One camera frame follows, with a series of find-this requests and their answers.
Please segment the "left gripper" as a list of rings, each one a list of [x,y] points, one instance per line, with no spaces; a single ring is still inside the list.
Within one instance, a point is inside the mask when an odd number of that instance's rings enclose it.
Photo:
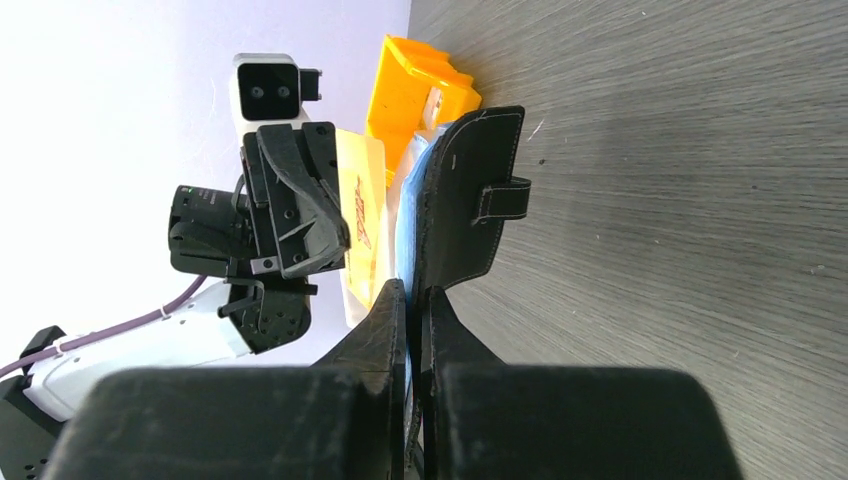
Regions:
[[[331,122],[267,125],[246,136],[230,191],[180,186],[168,223],[172,266],[230,286],[218,317],[254,353],[300,339],[311,325],[309,276],[344,266]]]

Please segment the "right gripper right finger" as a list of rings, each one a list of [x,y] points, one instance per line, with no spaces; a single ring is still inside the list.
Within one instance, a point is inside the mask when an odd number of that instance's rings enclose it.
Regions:
[[[428,479],[738,479],[717,409],[672,369],[508,364],[446,293],[421,305]]]

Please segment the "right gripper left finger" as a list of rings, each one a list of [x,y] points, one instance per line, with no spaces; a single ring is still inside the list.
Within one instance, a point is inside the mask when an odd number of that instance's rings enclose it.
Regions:
[[[64,428],[47,479],[400,479],[406,298],[386,282],[367,317],[310,367],[136,369],[99,382]]]

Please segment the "black leather card holder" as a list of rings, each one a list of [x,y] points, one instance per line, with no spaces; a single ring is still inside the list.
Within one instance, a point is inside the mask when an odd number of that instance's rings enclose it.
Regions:
[[[528,213],[531,182],[513,174],[525,109],[475,110],[440,126],[401,188],[396,269],[407,306],[490,270],[509,220]]]

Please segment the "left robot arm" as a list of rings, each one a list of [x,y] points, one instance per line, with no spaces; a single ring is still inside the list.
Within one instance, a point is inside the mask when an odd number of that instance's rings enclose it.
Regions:
[[[191,368],[257,355],[311,324],[309,277],[340,269],[336,130],[329,122],[264,125],[245,134],[242,173],[222,191],[179,187],[168,222],[172,267],[194,276],[141,318],[72,336],[39,331],[2,369],[1,473],[36,479],[65,425],[103,378],[135,368]]]

